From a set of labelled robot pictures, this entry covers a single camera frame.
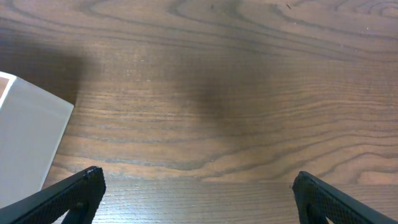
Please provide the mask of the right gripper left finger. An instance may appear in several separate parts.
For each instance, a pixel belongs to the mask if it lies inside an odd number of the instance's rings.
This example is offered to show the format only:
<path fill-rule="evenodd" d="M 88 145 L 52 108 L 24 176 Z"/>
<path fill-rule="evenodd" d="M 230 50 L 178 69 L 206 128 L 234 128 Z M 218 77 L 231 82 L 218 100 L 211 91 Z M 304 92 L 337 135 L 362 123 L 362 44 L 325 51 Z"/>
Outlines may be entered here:
<path fill-rule="evenodd" d="M 1 209 L 1 223 L 91 223 L 106 191 L 103 170 L 88 167 Z"/>

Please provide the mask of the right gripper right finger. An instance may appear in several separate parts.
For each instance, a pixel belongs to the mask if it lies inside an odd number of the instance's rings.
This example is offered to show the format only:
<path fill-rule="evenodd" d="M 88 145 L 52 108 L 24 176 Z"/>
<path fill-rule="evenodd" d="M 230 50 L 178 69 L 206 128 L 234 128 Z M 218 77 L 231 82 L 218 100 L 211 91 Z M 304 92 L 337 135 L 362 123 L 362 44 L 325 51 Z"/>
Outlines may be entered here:
<path fill-rule="evenodd" d="M 301 224 L 397 224 L 314 175 L 301 171 L 292 186 Z"/>

